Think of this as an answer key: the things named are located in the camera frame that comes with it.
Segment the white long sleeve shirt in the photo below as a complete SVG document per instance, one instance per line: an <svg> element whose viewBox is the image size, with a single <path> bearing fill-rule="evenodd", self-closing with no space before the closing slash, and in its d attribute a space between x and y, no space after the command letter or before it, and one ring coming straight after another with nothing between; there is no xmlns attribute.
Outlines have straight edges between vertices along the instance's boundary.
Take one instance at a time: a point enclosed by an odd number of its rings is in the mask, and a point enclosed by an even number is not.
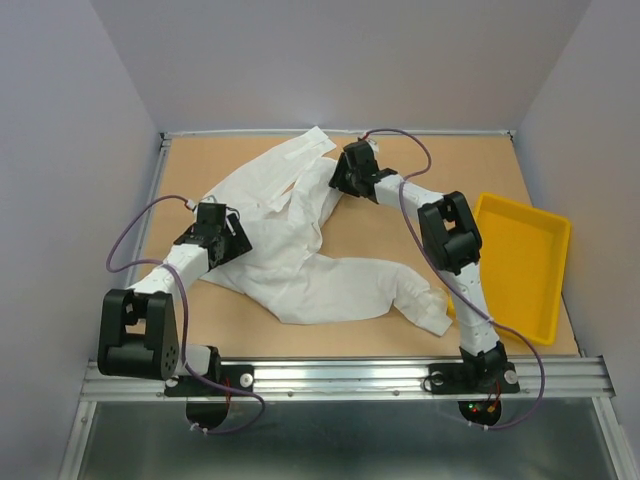
<svg viewBox="0 0 640 480"><path fill-rule="evenodd" d="M240 213L252 249L203 275L242 293L285 324L377 318L396 308L436 336L452 324L447 298L412 268L373 258L320 254L322 227L340 200L330 188L335 144L319 128L237 168L209 196Z"/></svg>

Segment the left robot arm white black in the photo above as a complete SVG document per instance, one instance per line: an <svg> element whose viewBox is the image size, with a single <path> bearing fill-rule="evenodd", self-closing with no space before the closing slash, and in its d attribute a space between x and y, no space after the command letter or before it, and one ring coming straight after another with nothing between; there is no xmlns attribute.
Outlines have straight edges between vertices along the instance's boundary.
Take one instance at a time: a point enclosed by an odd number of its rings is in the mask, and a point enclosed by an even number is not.
<svg viewBox="0 0 640 480"><path fill-rule="evenodd" d="M165 381L188 372L199 393L215 392L223 371L202 359L189 371L187 348L179 344L176 305L187 290L211 270L250 252L252 245L237 209L221 203L186 203L194 222L173 242L167 256L147 260L153 269L124 289L103 299L97 365L105 376Z"/></svg>

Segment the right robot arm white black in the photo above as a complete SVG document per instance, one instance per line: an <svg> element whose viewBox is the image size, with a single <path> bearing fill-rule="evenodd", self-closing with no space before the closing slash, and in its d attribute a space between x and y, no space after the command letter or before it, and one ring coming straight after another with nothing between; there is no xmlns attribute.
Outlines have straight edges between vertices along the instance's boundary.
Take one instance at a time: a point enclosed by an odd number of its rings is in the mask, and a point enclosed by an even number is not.
<svg viewBox="0 0 640 480"><path fill-rule="evenodd" d="M420 231L412 236L453 295L461 360L429 365L423 388L434 395L519 392L515 367L489 315L480 280L482 239L465 196L430 191L381 169L365 140L343 148L329 186L400 210L408 227L417 221Z"/></svg>

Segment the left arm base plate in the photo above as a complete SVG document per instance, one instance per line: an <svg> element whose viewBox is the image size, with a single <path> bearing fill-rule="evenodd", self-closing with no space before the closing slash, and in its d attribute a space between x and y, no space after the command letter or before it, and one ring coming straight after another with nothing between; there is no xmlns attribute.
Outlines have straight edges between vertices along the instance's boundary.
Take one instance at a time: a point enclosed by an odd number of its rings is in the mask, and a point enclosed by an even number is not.
<svg viewBox="0 0 640 480"><path fill-rule="evenodd" d="M250 364L231 364L220 367L219 373L216 382L225 389L211 387L192 376L173 377L165 382L166 397L186 399L185 415L193 430L208 434L242 425L242 420L232 418L235 394L228 389L252 393L255 369Z"/></svg>

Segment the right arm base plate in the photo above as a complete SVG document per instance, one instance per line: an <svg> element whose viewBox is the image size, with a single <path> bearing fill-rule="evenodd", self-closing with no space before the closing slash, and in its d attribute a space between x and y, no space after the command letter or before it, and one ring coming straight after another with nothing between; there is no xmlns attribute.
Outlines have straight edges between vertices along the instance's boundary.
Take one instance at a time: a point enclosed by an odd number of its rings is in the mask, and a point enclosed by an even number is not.
<svg viewBox="0 0 640 480"><path fill-rule="evenodd" d="M472 425L497 427L502 396L520 392L515 365L507 362L495 372L477 373L467 364L431 363L422 389L435 396L456 397L462 417Z"/></svg>

